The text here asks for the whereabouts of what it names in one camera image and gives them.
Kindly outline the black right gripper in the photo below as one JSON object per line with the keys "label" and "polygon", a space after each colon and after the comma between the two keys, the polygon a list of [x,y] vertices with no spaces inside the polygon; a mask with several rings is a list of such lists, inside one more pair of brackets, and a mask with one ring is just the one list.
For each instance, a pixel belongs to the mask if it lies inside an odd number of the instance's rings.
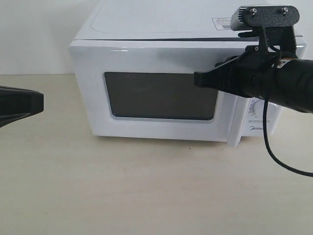
{"label": "black right gripper", "polygon": [[296,54],[275,47],[265,52],[248,48],[208,71],[194,72],[194,85],[242,97],[282,99],[291,87],[290,73],[283,68],[297,59]]}

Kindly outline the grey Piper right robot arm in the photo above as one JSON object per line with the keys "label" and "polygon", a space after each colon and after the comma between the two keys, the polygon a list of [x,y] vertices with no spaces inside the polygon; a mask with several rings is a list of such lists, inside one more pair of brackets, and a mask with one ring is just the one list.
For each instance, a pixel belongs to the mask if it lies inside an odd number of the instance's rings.
{"label": "grey Piper right robot arm", "polygon": [[275,50],[261,54],[247,46],[206,72],[194,73],[194,84],[244,98],[259,98],[302,113],[313,111],[313,62],[287,58]]}

